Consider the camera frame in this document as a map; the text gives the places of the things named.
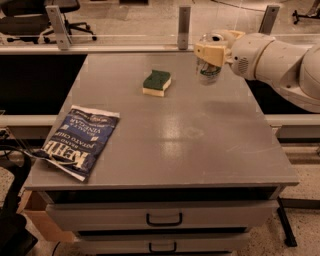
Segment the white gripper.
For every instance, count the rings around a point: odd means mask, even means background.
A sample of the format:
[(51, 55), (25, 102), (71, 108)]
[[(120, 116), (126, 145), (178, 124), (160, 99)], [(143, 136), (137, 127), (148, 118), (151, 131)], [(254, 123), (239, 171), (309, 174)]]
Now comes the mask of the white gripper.
[(213, 30), (209, 38), (217, 45), (197, 43), (194, 45), (194, 54), (210, 65), (222, 67), (226, 62), (226, 47), (233, 45), (230, 67), (236, 75), (247, 80), (255, 79), (255, 70), (262, 53), (275, 40), (265, 34), (245, 35), (245, 32), (236, 30)]

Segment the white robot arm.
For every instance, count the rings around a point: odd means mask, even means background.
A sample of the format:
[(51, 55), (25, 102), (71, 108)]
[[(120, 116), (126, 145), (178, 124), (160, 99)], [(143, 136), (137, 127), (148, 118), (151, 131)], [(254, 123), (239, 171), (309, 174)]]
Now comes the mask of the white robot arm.
[(290, 103), (320, 112), (319, 46), (306, 49), (276, 38), (242, 31), (215, 31), (194, 45), (205, 63), (229, 65), (234, 74), (269, 85)]

